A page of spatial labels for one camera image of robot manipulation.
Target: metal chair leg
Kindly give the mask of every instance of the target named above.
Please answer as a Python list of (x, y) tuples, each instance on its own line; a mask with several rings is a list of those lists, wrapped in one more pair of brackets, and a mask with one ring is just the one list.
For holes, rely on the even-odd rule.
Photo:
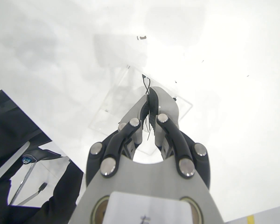
[(10, 201), (10, 205), (12, 205), (12, 204), (14, 203), (14, 201), (16, 200), (16, 198), (18, 197), (18, 195), (20, 194), (20, 192), (21, 192), (23, 186), (25, 185), (25, 183), (26, 183), (26, 181), (27, 181), (29, 175), (31, 174), (33, 168), (35, 167), (35, 164), (36, 164), (36, 163), (32, 163), (32, 164), (31, 164), (31, 166), (30, 166), (30, 168), (29, 168), (27, 174), (25, 175), (24, 179), (22, 180), (22, 182), (21, 182), (19, 188), (17, 189), (17, 191), (15, 192), (14, 196), (12, 197), (12, 199), (11, 199), (11, 201)]

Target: gray gripper base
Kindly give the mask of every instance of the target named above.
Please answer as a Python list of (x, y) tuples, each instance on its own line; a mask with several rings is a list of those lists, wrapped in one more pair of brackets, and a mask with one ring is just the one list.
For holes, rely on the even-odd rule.
[(174, 156), (156, 164), (140, 164), (121, 156), (119, 169), (111, 178), (94, 176), (74, 211), (70, 224), (89, 224), (96, 202), (113, 191), (181, 199), (188, 196), (200, 207), (204, 224), (223, 224), (222, 217), (203, 180), (196, 172), (191, 179), (176, 170)]

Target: black cable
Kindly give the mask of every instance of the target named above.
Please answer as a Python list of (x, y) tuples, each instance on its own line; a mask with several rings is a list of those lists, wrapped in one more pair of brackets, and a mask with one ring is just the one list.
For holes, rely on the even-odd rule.
[[(149, 105), (149, 91), (148, 91), (148, 89), (149, 89), (149, 87), (151, 86), (151, 79), (149, 79), (149, 83), (148, 83), (148, 87), (146, 87), (146, 84), (145, 84), (145, 81), (144, 81), (144, 78), (146, 78), (146, 76), (144, 76), (143, 74), (142, 74), (142, 78), (143, 78), (143, 83), (144, 83), (144, 86), (145, 86), (145, 88), (146, 88), (146, 92), (145, 92), (145, 94), (148, 94), (148, 105)], [(150, 124), (150, 112), (148, 112), (148, 126), (149, 126), (149, 134), (148, 134), (148, 138), (147, 138), (147, 140), (149, 139), (149, 135), (151, 134), (151, 124)]]

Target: black fabric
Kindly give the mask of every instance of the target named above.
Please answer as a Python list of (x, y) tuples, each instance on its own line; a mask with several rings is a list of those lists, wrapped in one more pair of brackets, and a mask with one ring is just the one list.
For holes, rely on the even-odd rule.
[[(1, 159), (0, 165), (7, 159)], [(70, 162), (55, 186), (53, 196), (41, 208), (9, 206), (7, 198), (11, 187), (10, 178), (21, 166), (21, 160), (18, 159), (0, 178), (0, 224), (68, 223), (76, 207), (83, 172)]]
[(41, 129), (0, 91), (0, 158), (30, 141), (30, 149), (51, 141)]
[[(51, 141), (0, 91), (0, 167), (28, 140), (29, 150)], [(22, 161), (19, 158), (0, 178), (0, 224), (67, 223), (76, 207), (83, 172), (71, 162), (58, 181), (53, 196), (41, 208), (9, 206), (7, 198), (11, 188), (10, 178), (21, 166)]]

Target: black marking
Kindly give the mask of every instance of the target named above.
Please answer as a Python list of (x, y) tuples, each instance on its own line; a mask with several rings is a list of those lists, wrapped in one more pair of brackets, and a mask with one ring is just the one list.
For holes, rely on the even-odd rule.
[(149, 224), (148, 222), (145, 222), (145, 221), (150, 221), (151, 220), (149, 217), (146, 217), (146, 216), (141, 216), (140, 219), (141, 219), (140, 224)]

